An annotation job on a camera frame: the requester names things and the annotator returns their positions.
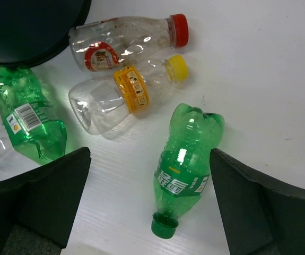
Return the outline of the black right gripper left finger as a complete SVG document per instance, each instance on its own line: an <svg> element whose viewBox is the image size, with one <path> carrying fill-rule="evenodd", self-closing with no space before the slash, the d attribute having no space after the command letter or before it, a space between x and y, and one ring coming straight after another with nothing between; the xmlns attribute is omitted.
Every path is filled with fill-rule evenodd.
<svg viewBox="0 0 305 255"><path fill-rule="evenodd" d="M91 165L81 147L0 181L0 254L60 254L67 247Z"/></svg>

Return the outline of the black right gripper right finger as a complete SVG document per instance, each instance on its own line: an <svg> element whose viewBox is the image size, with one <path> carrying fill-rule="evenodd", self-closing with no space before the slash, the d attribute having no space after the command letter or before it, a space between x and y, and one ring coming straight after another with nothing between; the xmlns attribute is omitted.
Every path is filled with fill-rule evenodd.
<svg viewBox="0 0 305 255"><path fill-rule="evenodd" d="M305 254L305 189L220 149L210 168L230 254Z"/></svg>

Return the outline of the green bottle barcode label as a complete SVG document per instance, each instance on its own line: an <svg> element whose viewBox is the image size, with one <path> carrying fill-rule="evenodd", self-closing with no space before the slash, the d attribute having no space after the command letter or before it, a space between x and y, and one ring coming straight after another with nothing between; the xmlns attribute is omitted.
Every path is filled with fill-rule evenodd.
<svg viewBox="0 0 305 255"><path fill-rule="evenodd" d="M18 153L40 165L65 155L65 125L29 68L0 66L0 116Z"/></svg>

